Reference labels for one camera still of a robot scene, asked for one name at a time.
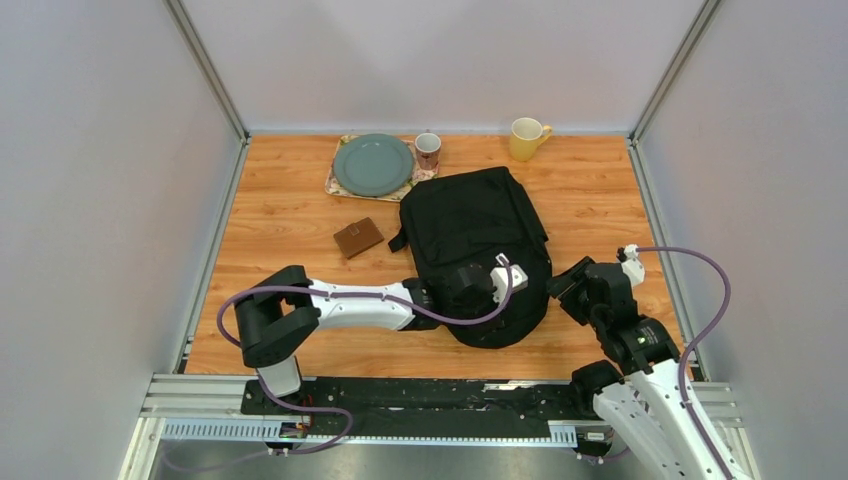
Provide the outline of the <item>brown leather wallet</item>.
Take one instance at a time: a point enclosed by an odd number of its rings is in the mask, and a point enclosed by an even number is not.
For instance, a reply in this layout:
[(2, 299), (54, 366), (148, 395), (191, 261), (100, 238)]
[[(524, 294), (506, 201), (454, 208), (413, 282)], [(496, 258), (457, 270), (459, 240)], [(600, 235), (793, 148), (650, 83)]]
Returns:
[(383, 234), (372, 218), (353, 222), (333, 235), (343, 257), (352, 259), (384, 240)]

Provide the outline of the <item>black fabric student bag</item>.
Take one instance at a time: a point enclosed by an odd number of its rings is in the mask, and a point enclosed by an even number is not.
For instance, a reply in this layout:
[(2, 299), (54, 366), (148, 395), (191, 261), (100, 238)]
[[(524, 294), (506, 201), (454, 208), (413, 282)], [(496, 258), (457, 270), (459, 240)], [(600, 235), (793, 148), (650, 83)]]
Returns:
[(529, 276), (501, 316), (487, 324), (449, 326), (462, 344), (499, 349), (524, 339), (548, 308), (552, 276), (547, 233), (524, 187), (506, 167), (423, 181), (399, 206), (400, 229), (389, 249), (411, 251), (418, 277), (432, 277), (469, 264), (490, 270), (504, 253)]

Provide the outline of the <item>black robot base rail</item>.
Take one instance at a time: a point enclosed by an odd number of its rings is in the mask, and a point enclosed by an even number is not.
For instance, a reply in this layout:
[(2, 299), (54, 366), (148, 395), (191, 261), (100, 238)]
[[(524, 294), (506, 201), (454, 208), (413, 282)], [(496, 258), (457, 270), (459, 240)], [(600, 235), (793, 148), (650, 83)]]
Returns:
[(568, 383), (318, 377), (285, 400), (349, 411), (357, 437), (542, 438), (552, 421), (598, 418)]

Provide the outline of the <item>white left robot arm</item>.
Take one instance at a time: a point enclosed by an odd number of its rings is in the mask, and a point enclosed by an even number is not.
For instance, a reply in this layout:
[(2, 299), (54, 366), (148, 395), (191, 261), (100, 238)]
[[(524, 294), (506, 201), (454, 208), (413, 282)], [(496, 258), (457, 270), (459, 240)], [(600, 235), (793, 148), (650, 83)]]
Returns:
[(517, 264), (497, 256), (487, 270), (472, 264), (442, 282), (410, 278), (383, 286), (338, 285), (307, 277), (301, 265), (286, 267), (255, 287), (228, 299), (245, 366), (268, 387), (268, 403), (283, 415), (304, 405), (306, 395), (295, 356), (315, 331), (370, 327), (426, 331), (441, 325), (471, 327), (500, 317), (529, 282)]

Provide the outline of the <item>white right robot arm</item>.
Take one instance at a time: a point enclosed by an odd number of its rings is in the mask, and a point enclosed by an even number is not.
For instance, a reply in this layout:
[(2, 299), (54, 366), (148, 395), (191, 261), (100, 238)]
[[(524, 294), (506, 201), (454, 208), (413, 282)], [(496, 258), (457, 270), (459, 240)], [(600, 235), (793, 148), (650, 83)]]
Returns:
[(633, 290), (646, 275), (638, 248), (611, 263), (585, 257), (548, 280), (548, 294), (595, 333), (605, 355), (572, 373), (570, 404), (606, 421), (659, 479), (746, 479), (696, 396), (666, 327), (640, 312)]

